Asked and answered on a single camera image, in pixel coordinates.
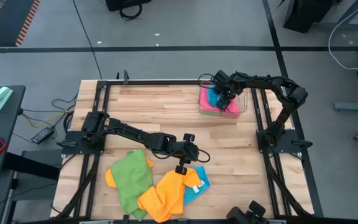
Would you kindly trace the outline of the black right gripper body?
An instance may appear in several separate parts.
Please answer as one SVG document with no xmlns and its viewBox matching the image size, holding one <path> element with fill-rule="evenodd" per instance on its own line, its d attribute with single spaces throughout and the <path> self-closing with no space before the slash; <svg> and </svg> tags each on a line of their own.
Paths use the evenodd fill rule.
<svg viewBox="0 0 358 224">
<path fill-rule="evenodd" d="M 240 95 L 243 92 L 243 87 L 238 84 L 238 79 L 237 73 L 228 75 L 223 70 L 218 70 L 213 77 L 215 93 L 228 97 Z"/>
</svg>

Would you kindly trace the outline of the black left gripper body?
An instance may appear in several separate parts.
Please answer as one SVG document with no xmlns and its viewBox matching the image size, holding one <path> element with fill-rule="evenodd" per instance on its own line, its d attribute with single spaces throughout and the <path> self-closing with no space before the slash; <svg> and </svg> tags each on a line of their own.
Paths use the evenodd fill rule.
<svg viewBox="0 0 358 224">
<path fill-rule="evenodd" d="M 168 143 L 169 155 L 180 160 L 179 165 L 177 165 L 175 168 L 175 172 L 177 174 L 185 175 L 187 173 L 185 164 L 190 164 L 191 161 L 195 162 L 195 159 L 191 154 L 196 154 L 193 152 L 192 148 L 192 145 L 194 145 L 194 140 L 194 134 L 185 133 L 183 141 L 170 141 Z"/>
</svg>

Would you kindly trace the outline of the pink microfiber towel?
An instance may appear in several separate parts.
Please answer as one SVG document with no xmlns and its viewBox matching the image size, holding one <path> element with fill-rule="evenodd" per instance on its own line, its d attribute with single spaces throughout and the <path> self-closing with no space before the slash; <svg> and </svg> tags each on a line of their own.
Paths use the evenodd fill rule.
<svg viewBox="0 0 358 224">
<path fill-rule="evenodd" d="M 231 104 L 230 104 L 230 107 L 229 107 L 229 111 L 226 111 L 226 98 L 229 98 L 229 97 L 224 96 L 224 95 L 221 95 L 221 97 L 225 98 L 225 109 L 221 110 L 221 111 L 223 111 L 225 113 L 232 113 L 232 114 L 239 113 L 238 97 L 236 95 L 233 98 L 231 98 L 232 101 L 231 101 Z"/>
<path fill-rule="evenodd" d="M 200 96 L 199 96 L 200 108 L 206 111 L 220 112 L 220 109 L 218 107 L 213 107 L 208 103 L 207 92 L 208 92 L 208 88 L 211 87 L 214 87 L 214 85 L 208 85 L 207 87 L 200 88 Z"/>
</svg>

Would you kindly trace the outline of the blue microfiber towel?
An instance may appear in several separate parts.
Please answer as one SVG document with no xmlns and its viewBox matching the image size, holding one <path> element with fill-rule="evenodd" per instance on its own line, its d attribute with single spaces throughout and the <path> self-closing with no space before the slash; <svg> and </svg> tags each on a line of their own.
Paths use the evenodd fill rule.
<svg viewBox="0 0 358 224">
<path fill-rule="evenodd" d="M 201 183 L 194 187 L 186 187 L 184 194 L 184 205 L 188 205 L 190 202 L 194 201 L 200 195 L 205 193 L 211 186 L 206 171 L 203 166 L 194 167 Z"/>
<path fill-rule="evenodd" d="M 208 103 L 213 107 L 217 107 L 218 101 L 220 100 L 221 96 L 220 94 L 217 94 L 215 92 L 214 87 L 208 88 L 207 97 L 208 97 Z"/>
</svg>

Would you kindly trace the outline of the clear plastic bin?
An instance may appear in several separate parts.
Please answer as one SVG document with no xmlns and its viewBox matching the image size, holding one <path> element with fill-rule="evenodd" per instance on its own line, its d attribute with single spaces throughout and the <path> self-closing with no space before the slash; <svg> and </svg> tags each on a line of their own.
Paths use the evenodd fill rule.
<svg viewBox="0 0 358 224">
<path fill-rule="evenodd" d="M 201 87 L 207 87 L 208 85 L 214 85 L 209 80 L 201 80 L 200 88 Z M 214 112 L 214 111 L 206 111 L 202 110 L 199 105 L 199 112 L 201 114 L 210 115 L 210 116 L 220 116 L 225 118 L 238 118 L 242 113 L 245 113 L 247 111 L 247 92 L 244 90 L 238 97 L 238 106 L 239 106 L 239 113 L 232 114 L 232 113 L 225 113 L 220 110 L 220 112 Z"/>
</svg>

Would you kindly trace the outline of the orange microfiber towel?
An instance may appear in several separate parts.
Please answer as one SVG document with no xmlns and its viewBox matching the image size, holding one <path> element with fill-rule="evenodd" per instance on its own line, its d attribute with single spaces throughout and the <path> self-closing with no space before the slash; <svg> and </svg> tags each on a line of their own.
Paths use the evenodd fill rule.
<svg viewBox="0 0 358 224">
<path fill-rule="evenodd" d="M 146 162 L 147 164 L 149 165 L 150 168 L 152 168 L 154 166 L 154 163 L 149 160 L 149 159 L 146 159 Z M 112 176 L 112 172 L 111 172 L 111 169 L 107 170 L 106 173 L 105 173 L 105 181 L 106 181 L 106 184 L 108 187 L 110 188 L 116 188 L 116 183 L 114 181 L 114 178 Z"/>
<path fill-rule="evenodd" d="M 156 222 L 162 223 L 173 215 L 184 213 L 185 188 L 202 184 L 197 172 L 188 168 L 185 175 L 174 170 L 167 172 L 159 183 L 148 188 L 137 200 L 141 210 L 145 210 Z"/>
</svg>

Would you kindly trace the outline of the green microfiber towel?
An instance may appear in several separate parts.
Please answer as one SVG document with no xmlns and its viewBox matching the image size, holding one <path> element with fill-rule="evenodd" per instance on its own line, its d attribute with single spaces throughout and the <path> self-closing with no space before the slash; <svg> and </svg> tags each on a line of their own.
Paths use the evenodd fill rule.
<svg viewBox="0 0 358 224">
<path fill-rule="evenodd" d="M 126 215 L 141 222 L 147 212 L 138 205 L 138 198 L 153 185 L 152 169 L 143 149 L 128 151 L 111 166 L 121 207 Z"/>
</svg>

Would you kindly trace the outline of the black cabinet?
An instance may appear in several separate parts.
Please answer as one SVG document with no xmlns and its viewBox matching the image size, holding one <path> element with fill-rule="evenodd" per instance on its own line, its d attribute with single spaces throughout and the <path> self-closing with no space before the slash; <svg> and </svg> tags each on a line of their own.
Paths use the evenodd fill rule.
<svg viewBox="0 0 358 224">
<path fill-rule="evenodd" d="M 323 20 L 333 5 L 333 0 L 289 0 L 283 27 L 307 33 L 314 23 Z"/>
</svg>

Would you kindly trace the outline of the gray desk foot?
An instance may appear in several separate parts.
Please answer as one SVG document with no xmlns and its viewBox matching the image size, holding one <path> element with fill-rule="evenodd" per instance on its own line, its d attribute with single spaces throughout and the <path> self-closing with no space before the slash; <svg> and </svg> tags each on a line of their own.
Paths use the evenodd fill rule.
<svg viewBox="0 0 358 224">
<path fill-rule="evenodd" d="M 335 111 L 358 111 L 358 103 L 334 103 Z"/>
</svg>

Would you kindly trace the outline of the black equipment box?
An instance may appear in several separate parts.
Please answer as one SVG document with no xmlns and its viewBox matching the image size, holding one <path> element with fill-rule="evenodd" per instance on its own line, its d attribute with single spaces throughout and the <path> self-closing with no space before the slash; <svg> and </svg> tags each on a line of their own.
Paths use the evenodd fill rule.
<svg viewBox="0 0 358 224">
<path fill-rule="evenodd" d="M 151 0 L 105 0 L 109 11 L 119 11 L 132 6 L 147 4 Z"/>
</svg>

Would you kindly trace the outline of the gray desk leg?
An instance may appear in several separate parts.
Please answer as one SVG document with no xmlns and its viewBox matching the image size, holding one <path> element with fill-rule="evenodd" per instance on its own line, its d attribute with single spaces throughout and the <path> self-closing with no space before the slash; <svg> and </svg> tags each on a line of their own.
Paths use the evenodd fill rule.
<svg viewBox="0 0 358 224">
<path fill-rule="evenodd" d="M 318 25 L 325 28 L 343 28 L 349 30 L 358 30 L 358 21 L 355 16 L 358 14 L 358 0 L 348 8 L 348 10 L 337 20 L 328 22 L 319 22 Z"/>
</svg>

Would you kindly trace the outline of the black power adapter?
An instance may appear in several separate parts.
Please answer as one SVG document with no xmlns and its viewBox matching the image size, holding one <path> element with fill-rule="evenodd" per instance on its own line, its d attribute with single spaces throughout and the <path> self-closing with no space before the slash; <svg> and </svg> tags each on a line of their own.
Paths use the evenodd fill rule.
<svg viewBox="0 0 358 224">
<path fill-rule="evenodd" d="M 51 127 L 43 128 L 39 133 L 37 133 L 31 141 L 35 144 L 40 144 L 47 138 L 49 138 L 54 133 L 54 129 Z"/>
</svg>

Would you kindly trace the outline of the black mat with orange stripes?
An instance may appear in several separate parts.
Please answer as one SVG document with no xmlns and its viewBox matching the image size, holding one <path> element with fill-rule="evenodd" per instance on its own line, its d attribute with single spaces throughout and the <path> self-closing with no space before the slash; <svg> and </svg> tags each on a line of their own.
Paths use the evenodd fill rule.
<svg viewBox="0 0 358 224">
<path fill-rule="evenodd" d="M 0 0 L 0 47 L 20 47 L 42 0 Z"/>
</svg>

